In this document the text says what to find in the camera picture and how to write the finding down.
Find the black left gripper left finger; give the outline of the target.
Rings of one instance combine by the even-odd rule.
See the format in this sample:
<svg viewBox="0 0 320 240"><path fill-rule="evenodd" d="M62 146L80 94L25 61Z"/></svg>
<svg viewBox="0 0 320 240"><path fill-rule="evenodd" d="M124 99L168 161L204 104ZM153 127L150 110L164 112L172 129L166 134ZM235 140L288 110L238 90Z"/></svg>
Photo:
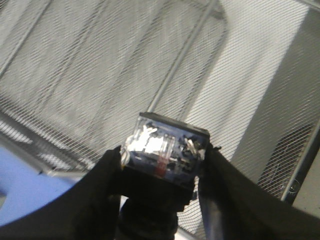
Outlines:
<svg viewBox="0 0 320 240"><path fill-rule="evenodd" d="M107 150L80 181L61 196L0 228L2 240L113 240L120 194L120 147Z"/></svg>

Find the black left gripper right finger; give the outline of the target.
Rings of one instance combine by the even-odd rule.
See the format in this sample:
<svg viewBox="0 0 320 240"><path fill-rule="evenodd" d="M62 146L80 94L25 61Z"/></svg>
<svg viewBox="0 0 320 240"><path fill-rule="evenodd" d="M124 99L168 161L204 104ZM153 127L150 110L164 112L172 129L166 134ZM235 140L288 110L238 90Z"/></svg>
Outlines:
<svg viewBox="0 0 320 240"><path fill-rule="evenodd" d="M198 183L208 240L318 240L319 218L269 193L208 145Z"/></svg>

